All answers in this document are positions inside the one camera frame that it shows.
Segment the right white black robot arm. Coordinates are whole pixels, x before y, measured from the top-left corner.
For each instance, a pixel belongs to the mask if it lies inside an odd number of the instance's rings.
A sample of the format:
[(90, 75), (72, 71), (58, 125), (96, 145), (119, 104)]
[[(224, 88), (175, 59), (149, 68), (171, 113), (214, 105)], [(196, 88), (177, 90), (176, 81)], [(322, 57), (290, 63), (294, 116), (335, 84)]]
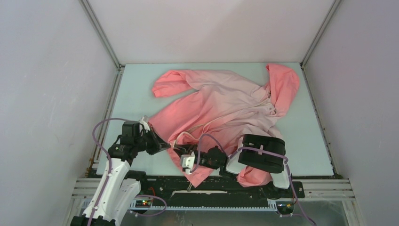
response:
[(183, 172), (188, 175), (202, 166), (219, 170), (220, 176), (235, 178), (245, 167), (252, 167), (270, 174), (276, 195), (285, 197), (293, 190), (285, 142), (276, 137), (245, 134), (238, 149), (230, 155), (218, 146), (206, 153), (199, 152), (197, 144), (175, 145), (174, 152), (180, 158)]

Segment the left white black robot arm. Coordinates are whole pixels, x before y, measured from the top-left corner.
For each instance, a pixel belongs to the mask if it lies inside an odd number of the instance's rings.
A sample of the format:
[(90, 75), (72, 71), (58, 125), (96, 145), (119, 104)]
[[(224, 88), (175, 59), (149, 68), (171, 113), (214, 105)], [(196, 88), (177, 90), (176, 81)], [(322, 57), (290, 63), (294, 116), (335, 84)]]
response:
[(74, 216), (70, 225), (119, 226), (131, 202), (149, 190), (146, 173), (130, 169), (133, 160), (139, 152), (155, 155), (169, 148), (146, 117), (139, 121), (124, 120), (121, 134), (105, 150), (107, 163), (94, 196), (83, 214)]

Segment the pink zip-up hooded jacket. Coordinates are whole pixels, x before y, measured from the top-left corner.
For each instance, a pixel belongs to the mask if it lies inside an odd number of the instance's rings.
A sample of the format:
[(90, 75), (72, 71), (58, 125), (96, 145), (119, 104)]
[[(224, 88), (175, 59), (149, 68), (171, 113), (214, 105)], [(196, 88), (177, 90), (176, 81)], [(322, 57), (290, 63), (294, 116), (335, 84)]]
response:
[(194, 92), (163, 108), (149, 123), (172, 146), (200, 144), (202, 153), (220, 143), (230, 155), (245, 134), (282, 138), (276, 123), (289, 111), (300, 79), (284, 65), (268, 64), (266, 69), (265, 85), (232, 71), (170, 70), (155, 81), (155, 97)]

